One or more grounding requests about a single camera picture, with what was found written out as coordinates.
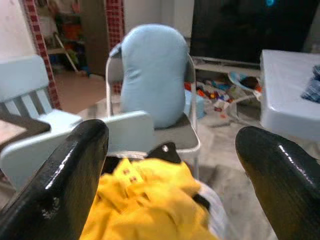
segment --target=yellow shirt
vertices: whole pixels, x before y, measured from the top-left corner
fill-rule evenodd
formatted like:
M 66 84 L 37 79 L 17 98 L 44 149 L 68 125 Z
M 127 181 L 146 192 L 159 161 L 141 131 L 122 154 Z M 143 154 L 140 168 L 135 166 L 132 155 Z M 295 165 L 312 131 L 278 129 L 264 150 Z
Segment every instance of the yellow shirt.
M 216 240 L 187 165 L 123 159 L 99 181 L 80 240 Z

